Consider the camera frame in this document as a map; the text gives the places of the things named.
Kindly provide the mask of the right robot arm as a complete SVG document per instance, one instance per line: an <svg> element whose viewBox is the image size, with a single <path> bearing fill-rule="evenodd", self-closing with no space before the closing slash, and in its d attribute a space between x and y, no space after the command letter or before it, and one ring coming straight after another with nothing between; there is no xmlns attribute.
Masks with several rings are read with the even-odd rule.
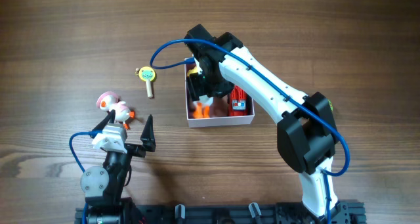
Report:
<svg viewBox="0 0 420 224"><path fill-rule="evenodd" d="M314 216L326 218L338 198L331 169L338 138L329 101L321 93L308 96L277 78L260 64L231 33L213 37L201 24L186 34L198 71L186 78L192 101L224 97L235 86L244 90L277 126L277 148L286 164L299 173L303 205Z"/></svg>

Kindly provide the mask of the pink cardboard box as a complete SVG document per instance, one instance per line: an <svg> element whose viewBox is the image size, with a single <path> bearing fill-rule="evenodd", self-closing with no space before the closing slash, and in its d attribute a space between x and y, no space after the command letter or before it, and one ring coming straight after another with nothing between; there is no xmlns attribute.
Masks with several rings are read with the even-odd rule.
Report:
<svg viewBox="0 0 420 224"><path fill-rule="evenodd" d="M184 74L186 81L186 73L195 67L195 63L187 62L184 64ZM213 103L210 106L210 118L194 119L192 117L192 112L194 109L193 101L190 98L185 82L185 101L186 101L186 118L188 122L188 127L216 127L216 126L228 126L228 125L248 125L253 121L255 117L254 101L248 95L247 96L247 112L246 116L229 116L228 107L229 95L224 96L223 98L209 97L213 98Z"/></svg>

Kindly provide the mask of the red toy fire truck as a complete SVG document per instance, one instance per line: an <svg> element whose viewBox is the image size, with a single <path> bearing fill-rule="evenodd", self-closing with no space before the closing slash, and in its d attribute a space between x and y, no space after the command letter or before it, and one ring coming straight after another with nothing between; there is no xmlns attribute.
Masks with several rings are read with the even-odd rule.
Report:
<svg viewBox="0 0 420 224"><path fill-rule="evenodd" d="M228 102L229 102L229 107L228 107L229 116L248 115L247 94L243 89L241 89L237 85L234 86L233 90L229 94Z"/></svg>

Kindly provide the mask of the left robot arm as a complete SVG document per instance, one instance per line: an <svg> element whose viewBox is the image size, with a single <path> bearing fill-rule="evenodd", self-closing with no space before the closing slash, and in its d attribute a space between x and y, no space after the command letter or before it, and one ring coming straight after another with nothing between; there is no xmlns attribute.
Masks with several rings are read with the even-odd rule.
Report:
<svg viewBox="0 0 420 224"><path fill-rule="evenodd" d="M106 157L101 166L83 171L80 185L85 194L85 207L76 211L74 222L145 223L146 218L133 199L121 195L131 180L132 158L143 158L156 149L153 116L149 115L146 120L140 145L126 142L127 131L116 122L114 110L87 134L95 148L106 152Z"/></svg>

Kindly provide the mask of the white yellow plush duck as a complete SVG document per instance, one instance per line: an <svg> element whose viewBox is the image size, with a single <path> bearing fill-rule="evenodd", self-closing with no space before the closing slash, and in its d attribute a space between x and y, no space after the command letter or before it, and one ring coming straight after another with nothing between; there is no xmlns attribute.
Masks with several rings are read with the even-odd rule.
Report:
<svg viewBox="0 0 420 224"><path fill-rule="evenodd" d="M201 68L199 66L195 66L191 70L187 71L186 75L189 77L192 74L198 74L201 72ZM202 96L201 99L193 101L192 103L194 105L192 112L192 117L194 119L210 118L210 106L213 103L213 98Z"/></svg>

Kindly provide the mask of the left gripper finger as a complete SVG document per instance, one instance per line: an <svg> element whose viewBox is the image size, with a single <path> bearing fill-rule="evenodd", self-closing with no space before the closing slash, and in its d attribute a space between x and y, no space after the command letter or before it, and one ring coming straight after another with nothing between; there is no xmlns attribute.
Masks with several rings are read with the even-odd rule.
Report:
<svg viewBox="0 0 420 224"><path fill-rule="evenodd" d="M116 111L111 110L108 115L92 130L92 138L95 138L98 133L100 133L108 123L115 122Z"/></svg>
<svg viewBox="0 0 420 224"><path fill-rule="evenodd" d="M142 146L148 152L154 152L156 150L156 140L154 136L154 128L153 128L153 115L149 115L146 123L144 125L144 129L140 136L140 140L142 141Z"/></svg>

